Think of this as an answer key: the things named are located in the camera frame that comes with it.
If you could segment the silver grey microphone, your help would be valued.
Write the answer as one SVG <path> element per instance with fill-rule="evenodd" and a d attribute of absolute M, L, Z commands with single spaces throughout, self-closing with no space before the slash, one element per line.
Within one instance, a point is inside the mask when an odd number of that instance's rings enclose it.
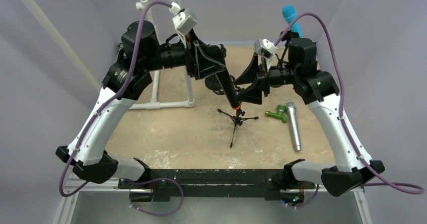
<path fill-rule="evenodd" d="M 287 108 L 287 113 L 289 117 L 293 148 L 294 148 L 294 151 L 300 152 L 302 150 L 302 143 L 301 143 L 299 126 L 297 121 L 297 108 L 294 102 L 288 102 L 286 104 L 286 108 Z"/>

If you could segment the black tripod mic stand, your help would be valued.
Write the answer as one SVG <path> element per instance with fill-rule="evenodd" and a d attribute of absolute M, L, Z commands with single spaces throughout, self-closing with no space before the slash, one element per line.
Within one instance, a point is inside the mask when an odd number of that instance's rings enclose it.
<path fill-rule="evenodd" d="M 224 114 L 224 115 L 228 116 L 233 121 L 234 128 L 233 128 L 232 139 L 231 139 L 231 142 L 230 142 L 230 148 L 233 147 L 233 141 L 234 141 L 234 137 L 235 137 L 235 132 L 236 132 L 237 126 L 242 126 L 243 122 L 245 122 L 247 120 L 258 120 L 259 119 L 259 116 L 255 116 L 255 117 L 244 117 L 245 114 L 246 114 L 246 112 L 243 111 L 241 109 L 241 107 L 239 109 L 236 109 L 236 114 L 235 115 L 230 115 L 229 113 L 226 113 L 226 112 L 224 112 L 221 109 L 217 109 L 217 111 L 219 113 L 221 113 L 221 114 Z"/>

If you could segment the black microphone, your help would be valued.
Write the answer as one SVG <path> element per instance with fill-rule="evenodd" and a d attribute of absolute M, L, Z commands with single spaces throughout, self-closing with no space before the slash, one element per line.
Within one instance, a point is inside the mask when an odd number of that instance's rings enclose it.
<path fill-rule="evenodd" d="M 217 72 L 215 76 L 232 109 L 239 110 L 241 108 L 241 103 L 238 100 L 237 92 L 228 71 L 225 70 L 222 72 Z"/>

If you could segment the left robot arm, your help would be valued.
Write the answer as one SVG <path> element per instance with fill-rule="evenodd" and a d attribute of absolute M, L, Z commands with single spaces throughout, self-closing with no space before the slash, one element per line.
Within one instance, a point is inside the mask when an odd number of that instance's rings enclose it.
<path fill-rule="evenodd" d="M 150 183 L 149 167 L 138 158 L 114 157 L 105 147 L 122 117 L 152 83 L 151 72 L 186 66 L 188 75 L 197 80 L 217 78 L 231 106 L 239 108 L 240 104 L 226 69 L 226 49 L 205 44 L 193 30 L 185 42 L 160 44 L 150 21 L 136 21 L 122 35 L 121 46 L 102 81 L 92 114 L 69 145 L 57 148 L 56 155 L 86 182 L 101 184 L 121 178 L 145 188 Z"/>

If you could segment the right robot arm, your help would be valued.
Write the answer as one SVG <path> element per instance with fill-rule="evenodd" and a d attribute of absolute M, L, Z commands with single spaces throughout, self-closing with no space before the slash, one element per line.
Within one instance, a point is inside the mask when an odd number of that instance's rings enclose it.
<path fill-rule="evenodd" d="M 292 85 L 320 123 L 334 155 L 334 164 L 326 165 L 296 160 L 284 167 L 283 182 L 295 187 L 302 181 L 323 185 L 338 197 L 367 183 L 385 167 L 364 149 L 350 124 L 342 124 L 341 95 L 333 76 L 318 68 L 316 44 L 308 38 L 294 38 L 288 43 L 288 61 L 272 65 L 276 47 L 267 39 L 254 43 L 249 66 L 237 78 L 247 88 L 238 94 L 241 102 L 262 104 L 271 87 Z"/>

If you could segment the black shock-mount round-base stand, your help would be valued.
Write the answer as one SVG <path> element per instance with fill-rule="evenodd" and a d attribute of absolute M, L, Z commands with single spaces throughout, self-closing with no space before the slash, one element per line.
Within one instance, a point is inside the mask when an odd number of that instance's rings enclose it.
<path fill-rule="evenodd" d="M 204 84 L 209 90 L 211 90 L 216 95 L 223 96 L 225 94 L 223 91 L 223 88 L 222 88 L 222 86 L 221 86 L 221 84 L 220 84 L 220 82 L 216 76 L 207 77 L 204 80 Z"/>

